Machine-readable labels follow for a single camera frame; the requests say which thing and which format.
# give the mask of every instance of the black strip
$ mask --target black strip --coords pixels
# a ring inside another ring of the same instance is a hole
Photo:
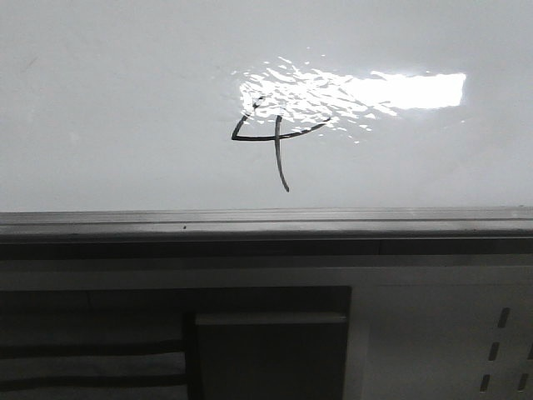
[[[179,353],[182,351],[183,343],[181,340],[105,345],[6,346],[0,347],[0,359],[80,356],[142,356],[149,354]]]
[[[234,257],[268,255],[529,254],[532,239],[254,240],[0,244],[0,259]]]
[[[140,376],[140,377],[32,377],[0,381],[0,392],[13,392],[38,388],[154,388],[181,386],[186,377],[179,375]]]
[[[203,382],[198,343],[196,316],[188,312],[183,316],[183,337],[185,341],[185,368],[187,372],[188,400],[203,400]]]

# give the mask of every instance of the handwritten symbol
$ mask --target handwritten symbol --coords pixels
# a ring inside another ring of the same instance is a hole
[[[274,134],[272,136],[242,136],[239,134],[241,131],[242,126],[247,121],[247,119],[261,106],[261,102],[265,99],[265,96],[259,97],[252,106],[251,112],[246,112],[242,118],[239,120],[237,125],[235,126],[235,129],[233,129],[232,134],[232,140],[240,140],[244,142],[267,142],[269,140],[274,141],[274,148],[276,149],[276,162],[277,162],[277,171],[280,174],[281,183],[283,184],[283,187],[287,192],[290,191],[289,185],[286,182],[285,175],[283,173],[283,167],[281,165],[281,146],[280,141],[282,139],[289,139],[289,138],[295,138],[297,136],[305,135],[307,133],[311,133],[313,131],[316,131],[319,128],[322,128],[324,125],[327,124],[328,121],[330,121],[330,118],[325,119],[321,123],[318,123],[317,125],[314,125],[312,127],[308,127],[306,129],[302,129],[301,131],[297,132],[291,132],[291,133],[283,133],[281,134],[281,121],[283,117],[281,115],[276,116],[276,126],[274,127]]]

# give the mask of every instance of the whiteboard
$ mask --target whiteboard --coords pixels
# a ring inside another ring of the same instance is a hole
[[[0,0],[0,211],[532,206],[532,20]]]

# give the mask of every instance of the metal frame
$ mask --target metal frame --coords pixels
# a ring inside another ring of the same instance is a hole
[[[531,238],[533,207],[3,212],[0,242]]]

